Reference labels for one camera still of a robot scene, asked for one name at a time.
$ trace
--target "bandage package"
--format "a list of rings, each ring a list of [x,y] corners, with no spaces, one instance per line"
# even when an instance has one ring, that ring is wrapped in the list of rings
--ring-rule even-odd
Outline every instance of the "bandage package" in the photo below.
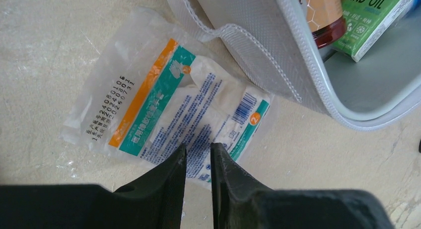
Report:
[[[271,105],[215,59],[153,10],[134,10],[96,63],[61,137],[147,166],[185,144],[187,178],[209,183],[210,144],[223,143],[238,160]]]

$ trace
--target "floor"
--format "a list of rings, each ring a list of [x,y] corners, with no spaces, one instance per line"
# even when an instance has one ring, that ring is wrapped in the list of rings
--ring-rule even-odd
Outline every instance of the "floor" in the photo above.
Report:
[[[135,6],[175,21],[166,0],[0,0],[0,183],[98,183],[115,190],[136,164],[58,139],[107,40]],[[235,65],[219,41],[207,43]],[[421,109],[362,133],[295,103],[249,149],[243,167],[279,189],[355,188],[375,194],[396,228],[421,228]],[[188,183],[182,228],[212,228],[211,193]]]

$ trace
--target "honeycomb pattern label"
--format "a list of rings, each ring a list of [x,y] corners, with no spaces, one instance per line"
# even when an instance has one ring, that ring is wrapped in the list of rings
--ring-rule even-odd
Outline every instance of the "honeycomb pattern label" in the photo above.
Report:
[[[307,1],[307,22],[311,32],[330,25],[342,16],[341,0]]]

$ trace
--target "barcode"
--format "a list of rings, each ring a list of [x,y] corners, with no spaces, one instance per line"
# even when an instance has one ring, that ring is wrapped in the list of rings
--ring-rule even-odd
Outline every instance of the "barcode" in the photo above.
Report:
[[[256,105],[257,99],[246,93],[240,102],[240,105],[235,110],[232,119],[240,125],[244,125]]]

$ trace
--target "white stitched seam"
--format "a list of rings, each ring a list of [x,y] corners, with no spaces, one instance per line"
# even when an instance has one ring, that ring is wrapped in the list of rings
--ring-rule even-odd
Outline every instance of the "white stitched seam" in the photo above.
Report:
[[[286,76],[285,72],[281,69],[280,65],[277,63],[277,61],[274,59],[274,57],[270,54],[270,52],[247,30],[242,28],[241,26],[238,26],[236,24],[226,24],[223,27],[213,30],[208,28],[206,25],[204,25],[200,20],[199,17],[194,12],[193,8],[190,6],[190,2],[188,0],[183,0],[184,5],[186,6],[190,16],[193,18],[193,20],[196,22],[196,24],[207,34],[217,36],[220,38],[223,38],[224,32],[227,32],[228,30],[234,29],[240,31],[240,33],[244,34],[246,37],[248,37],[268,58],[268,60],[275,66],[278,73],[281,75],[283,80],[285,81],[286,85],[288,86],[289,90],[294,95],[295,100],[298,102],[302,102],[302,98],[300,94],[297,92],[297,90],[292,85],[289,78]]]

